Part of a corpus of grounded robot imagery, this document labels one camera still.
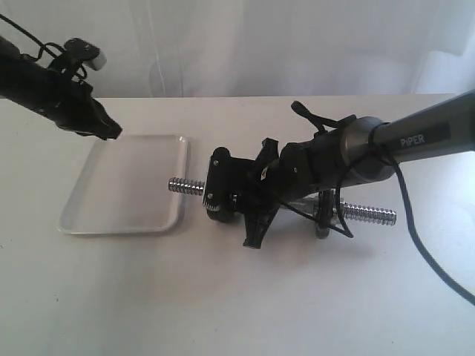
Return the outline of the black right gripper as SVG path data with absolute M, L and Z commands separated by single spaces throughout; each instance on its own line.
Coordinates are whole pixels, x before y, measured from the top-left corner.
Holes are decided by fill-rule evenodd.
M 346 167 L 342 134 L 342 127 L 327 131 L 319 125 L 311 140 L 290 142 L 282 149 L 277 140 L 266 138 L 254 159 L 216 148 L 209 160 L 203 207 L 213 213 L 242 214 L 243 246 L 260 249 L 281 206 L 336 185 Z

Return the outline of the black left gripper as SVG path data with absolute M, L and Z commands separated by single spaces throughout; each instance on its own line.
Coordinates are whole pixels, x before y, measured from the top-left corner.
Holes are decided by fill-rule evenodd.
M 61 89 L 53 103 L 52 120 L 58 128 L 102 140 L 120 136 L 122 127 L 110 117 L 102 103 L 91 96 L 90 85 L 71 81 Z

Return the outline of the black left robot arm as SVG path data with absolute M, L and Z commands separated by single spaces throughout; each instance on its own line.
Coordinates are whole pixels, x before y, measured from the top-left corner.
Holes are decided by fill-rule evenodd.
M 1 38 L 1 97 L 80 136 L 117 139 L 122 127 L 92 96 L 86 79 L 75 80 L 81 66 L 101 70 L 107 59 L 97 46 L 72 38 L 47 67 Z

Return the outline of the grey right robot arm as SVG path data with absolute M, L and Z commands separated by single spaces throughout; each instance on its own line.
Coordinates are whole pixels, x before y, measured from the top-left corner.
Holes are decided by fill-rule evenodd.
M 219 147 L 209 160 L 203 206 L 222 223 L 242 214 L 244 244 L 250 248 L 260 248 L 280 208 L 310 194 L 317 201 L 307 217 L 322 230 L 345 233 L 343 187 L 386 180 L 400 162 L 474 149 L 473 92 L 395 122 L 355 115 L 332 120 L 297 101 L 292 110 L 315 126 L 311 140 L 280 147 L 267 138 L 254 159 L 233 157 Z

